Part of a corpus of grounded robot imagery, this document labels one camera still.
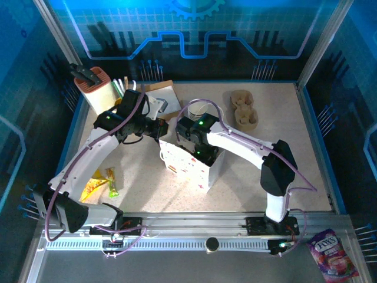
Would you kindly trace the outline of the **black round knob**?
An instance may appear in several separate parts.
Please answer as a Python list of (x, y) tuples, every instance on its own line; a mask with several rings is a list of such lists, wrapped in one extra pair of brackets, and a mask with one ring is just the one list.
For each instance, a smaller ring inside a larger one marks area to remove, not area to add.
[(212, 254), (219, 250), (220, 243), (217, 238), (210, 237), (205, 241), (205, 248), (207, 254)]

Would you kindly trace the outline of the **cream knife block orange top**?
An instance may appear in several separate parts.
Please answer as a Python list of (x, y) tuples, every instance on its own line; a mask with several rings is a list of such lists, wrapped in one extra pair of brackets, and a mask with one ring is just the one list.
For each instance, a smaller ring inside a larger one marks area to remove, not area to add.
[(113, 107), (119, 95), (112, 86), (109, 75), (102, 68), (92, 67), (88, 69), (93, 71), (100, 78), (102, 83), (89, 87), (85, 81), (79, 80), (76, 77), (74, 78), (74, 83), (85, 97), (90, 107), (99, 115)]

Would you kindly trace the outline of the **white napkins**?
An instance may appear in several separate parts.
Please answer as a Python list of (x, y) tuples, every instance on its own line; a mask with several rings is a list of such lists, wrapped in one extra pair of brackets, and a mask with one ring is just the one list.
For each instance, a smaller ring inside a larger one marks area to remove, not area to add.
[(169, 87), (166, 91), (166, 100), (168, 102), (166, 111), (168, 111), (169, 113), (173, 113), (181, 110), (180, 102), (172, 87)]

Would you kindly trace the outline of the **aluminium front rail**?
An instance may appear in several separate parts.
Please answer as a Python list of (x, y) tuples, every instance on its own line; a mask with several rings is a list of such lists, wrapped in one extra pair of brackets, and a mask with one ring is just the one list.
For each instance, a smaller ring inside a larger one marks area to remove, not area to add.
[[(89, 226), (104, 226), (120, 229), (121, 224), (128, 218), (137, 218), (142, 225), (148, 226), (149, 229), (215, 229), (225, 230), (240, 229), (242, 225), (247, 224), (248, 219), (266, 221), (267, 217), (263, 213), (235, 213), (235, 212), (193, 212), (193, 213), (125, 213), (117, 216), (116, 219), (109, 218), (91, 218), (80, 229)], [(326, 230), (328, 228), (335, 230), (353, 229), (351, 219), (348, 215), (336, 215), (326, 212), (290, 212), (285, 217), (284, 222), (296, 221), (300, 229), (307, 227), (309, 230)]]

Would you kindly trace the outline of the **orange green snack stick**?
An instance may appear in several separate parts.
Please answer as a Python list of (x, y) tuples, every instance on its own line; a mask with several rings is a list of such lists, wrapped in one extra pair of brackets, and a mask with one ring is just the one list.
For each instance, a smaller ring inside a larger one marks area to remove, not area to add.
[(109, 197), (110, 198), (117, 197), (119, 194), (118, 194), (118, 190), (117, 190), (116, 184), (115, 184), (114, 168), (113, 167), (106, 168), (105, 171), (106, 171), (107, 180), (108, 180), (108, 183), (109, 183)]

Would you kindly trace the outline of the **small circuit board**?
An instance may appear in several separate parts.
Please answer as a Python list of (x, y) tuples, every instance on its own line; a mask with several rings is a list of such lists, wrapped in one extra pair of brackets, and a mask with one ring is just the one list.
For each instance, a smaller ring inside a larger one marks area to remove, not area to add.
[(288, 251), (295, 241), (288, 241), (286, 239), (270, 239), (267, 242), (268, 249), (271, 255), (279, 255)]
[(119, 248), (124, 245), (124, 236), (119, 233), (110, 235), (109, 239), (103, 239), (102, 245), (105, 248)]

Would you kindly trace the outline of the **purple Fox's candy bag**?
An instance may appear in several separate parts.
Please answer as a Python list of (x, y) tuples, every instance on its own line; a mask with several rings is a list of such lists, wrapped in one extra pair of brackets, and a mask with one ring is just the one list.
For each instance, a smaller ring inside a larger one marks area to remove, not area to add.
[(306, 246), (326, 283), (342, 283), (359, 276), (334, 230), (326, 229), (317, 233)]

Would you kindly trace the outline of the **cardboard box of napkins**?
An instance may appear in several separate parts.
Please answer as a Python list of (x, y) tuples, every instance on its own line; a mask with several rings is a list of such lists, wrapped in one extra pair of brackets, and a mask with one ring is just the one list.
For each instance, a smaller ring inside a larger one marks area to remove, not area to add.
[[(173, 82), (171, 80), (147, 85), (145, 87), (145, 94), (146, 94), (146, 96), (151, 95), (154, 98), (162, 98), (162, 99), (166, 100), (166, 91), (169, 87), (172, 87), (174, 89)], [(148, 102), (145, 102), (145, 105), (144, 105), (144, 108), (143, 108), (143, 114), (146, 114), (146, 115), (148, 113), (147, 103)], [(165, 112), (159, 113), (157, 118), (161, 118), (161, 119), (165, 119), (165, 120), (169, 121), (172, 117), (175, 117), (176, 115), (178, 115), (179, 112), (180, 111), (169, 113), (168, 111), (165, 110)]]

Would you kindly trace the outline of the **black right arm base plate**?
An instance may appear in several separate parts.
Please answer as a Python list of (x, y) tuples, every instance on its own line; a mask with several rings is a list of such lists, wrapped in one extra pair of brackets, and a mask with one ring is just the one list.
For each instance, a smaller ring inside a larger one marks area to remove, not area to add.
[(281, 222), (275, 222), (267, 216), (246, 217), (245, 220), (244, 227), (249, 236), (296, 236), (300, 234), (297, 219), (292, 216), (285, 216)]

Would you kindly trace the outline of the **aluminium frame post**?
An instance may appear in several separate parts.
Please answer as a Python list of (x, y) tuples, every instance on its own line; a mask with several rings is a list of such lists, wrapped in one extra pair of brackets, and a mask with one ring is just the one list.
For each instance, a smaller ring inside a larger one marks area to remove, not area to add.
[(336, 8), (325, 25), (301, 75), (297, 81), (297, 89), (302, 90), (310, 80), (314, 70), (333, 41), (339, 27), (347, 16), (354, 0), (339, 0)]
[(68, 35), (60, 24), (48, 0), (32, 0), (69, 63), (81, 64)]

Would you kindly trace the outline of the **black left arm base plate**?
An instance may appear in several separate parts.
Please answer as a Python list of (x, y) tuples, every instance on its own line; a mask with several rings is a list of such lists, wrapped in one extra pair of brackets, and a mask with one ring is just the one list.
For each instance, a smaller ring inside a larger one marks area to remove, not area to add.
[[(142, 225), (141, 217), (123, 217), (122, 219), (116, 220), (111, 226), (105, 226), (105, 228), (113, 229), (113, 230), (125, 230), (125, 229), (134, 228), (141, 225)], [(141, 231), (142, 229), (138, 229), (134, 231), (123, 232), (123, 233), (120, 233), (120, 235), (140, 236)], [(110, 233), (93, 227), (93, 228), (90, 228), (89, 235), (110, 235)]]

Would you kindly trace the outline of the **cardboard cup carrier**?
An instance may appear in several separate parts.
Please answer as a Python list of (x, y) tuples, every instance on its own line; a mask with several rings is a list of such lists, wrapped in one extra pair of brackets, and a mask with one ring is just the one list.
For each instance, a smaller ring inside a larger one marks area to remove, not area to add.
[(254, 108), (254, 98), (248, 90), (234, 90), (230, 95), (230, 102), (234, 110), (235, 127), (239, 131), (254, 130), (259, 122)]

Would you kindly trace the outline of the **yellow snack packet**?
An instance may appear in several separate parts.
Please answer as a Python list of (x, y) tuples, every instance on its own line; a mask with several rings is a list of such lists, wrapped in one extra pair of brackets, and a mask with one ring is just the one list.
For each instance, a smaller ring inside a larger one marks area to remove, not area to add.
[(108, 179), (95, 179), (90, 178), (87, 184), (85, 185), (81, 196), (80, 202), (86, 202), (99, 188), (104, 186), (108, 182)]

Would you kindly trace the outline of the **stack of paper cups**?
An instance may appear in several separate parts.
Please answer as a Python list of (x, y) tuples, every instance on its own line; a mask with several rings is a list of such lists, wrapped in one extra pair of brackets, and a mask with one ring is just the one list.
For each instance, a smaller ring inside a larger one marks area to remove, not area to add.
[(208, 110), (208, 104), (205, 101), (192, 102), (188, 108), (188, 118), (193, 121), (199, 120)]

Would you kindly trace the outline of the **white printed paper gift bag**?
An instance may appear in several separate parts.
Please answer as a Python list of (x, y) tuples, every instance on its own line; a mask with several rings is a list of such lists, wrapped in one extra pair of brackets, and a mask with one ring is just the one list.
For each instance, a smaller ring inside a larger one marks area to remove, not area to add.
[(160, 159), (165, 163), (168, 170), (175, 173), (179, 178), (188, 180), (192, 185), (197, 185), (207, 193), (216, 183), (220, 176), (221, 167), (225, 157), (225, 151), (220, 149), (214, 162), (209, 166), (195, 157), (177, 143), (170, 143), (160, 139)]

